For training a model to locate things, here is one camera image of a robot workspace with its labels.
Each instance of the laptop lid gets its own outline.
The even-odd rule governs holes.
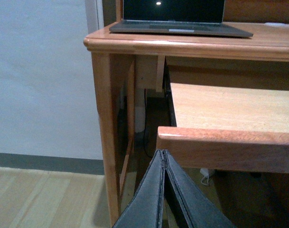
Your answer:
[[[221,23],[225,0],[123,0],[124,20]]]

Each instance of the desk leg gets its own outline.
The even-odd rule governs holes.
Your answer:
[[[113,225],[120,215],[121,205],[116,99],[134,56],[92,53],[92,61],[108,207]]]

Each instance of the wooden floor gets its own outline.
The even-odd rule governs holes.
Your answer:
[[[104,176],[0,168],[0,228],[108,226]]]

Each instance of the white wall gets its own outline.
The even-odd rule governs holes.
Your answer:
[[[0,1],[0,152],[102,159],[84,0]]]

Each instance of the laptop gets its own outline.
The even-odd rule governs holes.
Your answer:
[[[123,0],[123,20],[110,32],[252,37],[222,23],[224,4],[225,0]]]

